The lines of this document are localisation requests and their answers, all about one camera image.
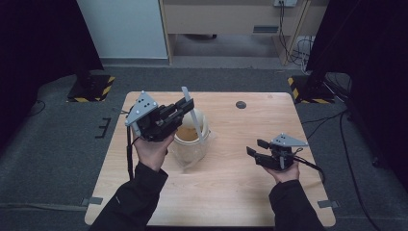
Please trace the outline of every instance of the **person's arm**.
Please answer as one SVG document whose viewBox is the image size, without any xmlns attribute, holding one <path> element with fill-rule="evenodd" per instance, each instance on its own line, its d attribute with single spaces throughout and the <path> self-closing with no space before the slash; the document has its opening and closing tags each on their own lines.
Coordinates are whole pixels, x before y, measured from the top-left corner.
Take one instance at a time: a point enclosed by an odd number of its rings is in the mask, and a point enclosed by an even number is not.
<svg viewBox="0 0 408 231">
<path fill-rule="evenodd" d="M 90 230 L 144 230 L 156 210 L 167 174 L 139 162 L 135 179 L 117 189 Z"/>
<path fill-rule="evenodd" d="M 161 142 L 135 141 L 135 179 L 123 184 L 89 230 L 144 230 L 156 210 L 167 174 L 161 169 L 174 134 Z"/>
<path fill-rule="evenodd" d="M 265 170 L 273 176 L 276 186 L 269 194 L 275 214 L 276 231 L 320 231 L 324 230 L 299 182 L 298 162 L 286 171 Z"/>
</svg>

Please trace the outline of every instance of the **electrical outlet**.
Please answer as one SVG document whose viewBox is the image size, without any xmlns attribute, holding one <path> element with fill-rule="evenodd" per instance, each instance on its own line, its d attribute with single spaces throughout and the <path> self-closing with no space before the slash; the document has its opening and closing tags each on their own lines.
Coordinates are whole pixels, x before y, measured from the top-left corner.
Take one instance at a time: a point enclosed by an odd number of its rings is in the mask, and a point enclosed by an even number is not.
<svg viewBox="0 0 408 231">
<path fill-rule="evenodd" d="M 273 6 L 281 7 L 282 3 L 285 7 L 295 7 L 297 0 L 274 0 Z"/>
</svg>

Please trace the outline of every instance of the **black curtain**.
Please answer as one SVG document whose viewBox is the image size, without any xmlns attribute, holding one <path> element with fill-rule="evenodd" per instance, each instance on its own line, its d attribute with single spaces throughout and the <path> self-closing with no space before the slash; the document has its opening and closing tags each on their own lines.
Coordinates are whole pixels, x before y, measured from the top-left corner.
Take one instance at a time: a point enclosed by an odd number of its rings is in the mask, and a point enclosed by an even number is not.
<svg viewBox="0 0 408 231">
<path fill-rule="evenodd" d="M 347 106 L 355 123 L 408 190 L 407 23 L 406 0 L 332 0 L 307 69 L 351 77 Z"/>
<path fill-rule="evenodd" d="M 40 86 L 103 67 L 75 0 L 0 0 L 0 18 L 2 148 Z"/>
</svg>

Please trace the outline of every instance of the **metal bracket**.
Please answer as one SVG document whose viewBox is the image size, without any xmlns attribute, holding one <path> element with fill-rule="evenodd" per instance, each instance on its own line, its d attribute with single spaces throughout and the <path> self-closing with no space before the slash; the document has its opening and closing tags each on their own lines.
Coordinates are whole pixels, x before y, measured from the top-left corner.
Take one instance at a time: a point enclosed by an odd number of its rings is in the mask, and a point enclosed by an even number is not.
<svg viewBox="0 0 408 231">
<path fill-rule="evenodd" d="M 158 108 L 156 101 L 148 93 L 142 90 L 138 100 L 136 100 L 136 103 L 132 108 L 132 111 L 130 111 L 129 115 L 126 118 L 125 125 L 132 125 L 136 135 L 140 136 L 140 128 L 136 121 L 141 117 L 149 114 L 156 108 Z"/>
<path fill-rule="evenodd" d="M 283 146 L 283 147 L 290 147 L 290 146 L 308 146 L 308 142 L 306 141 L 300 141 L 298 139 L 292 138 L 285 133 L 281 133 L 279 136 L 274 138 L 272 141 L 272 144 L 276 144 L 278 146 Z"/>
</svg>

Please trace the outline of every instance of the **gray floor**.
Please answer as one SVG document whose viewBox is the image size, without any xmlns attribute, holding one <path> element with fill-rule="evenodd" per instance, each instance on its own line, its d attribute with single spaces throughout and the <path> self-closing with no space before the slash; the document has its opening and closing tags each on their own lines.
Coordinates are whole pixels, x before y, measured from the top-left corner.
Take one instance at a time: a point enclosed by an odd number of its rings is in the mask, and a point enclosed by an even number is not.
<svg viewBox="0 0 408 231">
<path fill-rule="evenodd" d="M 298 65 L 280 65 L 269 38 L 218 36 L 215 40 L 180 37 L 172 65 L 106 66 L 116 77 L 104 102 L 66 103 L 75 81 L 67 76 L 43 86 L 38 99 L 45 108 L 27 117 L 0 159 L 0 203 L 51 204 L 63 210 L 84 210 L 82 198 L 92 195 L 126 93 L 132 90 L 283 91 L 291 92 L 287 78 L 302 74 Z M 339 75 L 346 83 L 347 76 Z M 42 104 L 33 107 L 38 112 Z M 345 109 L 335 104 L 297 104 L 302 122 L 333 116 Z M 112 119 L 104 139 L 100 125 Z M 304 124 L 310 136 L 319 123 Z M 372 155 L 352 121 L 343 119 L 348 147 L 361 198 L 381 230 L 407 230 L 408 196 L 394 174 L 373 167 Z M 336 225 L 328 230 L 374 230 L 365 217 L 353 187 L 342 143 L 340 118 L 324 123 L 308 139 L 315 160 L 326 174 L 325 188 Z M 85 211 L 36 208 L 0 209 L 0 230 L 87 230 Z M 197 230 L 151 227 L 150 230 Z M 204 230 L 255 230 L 208 228 Z"/>
</svg>

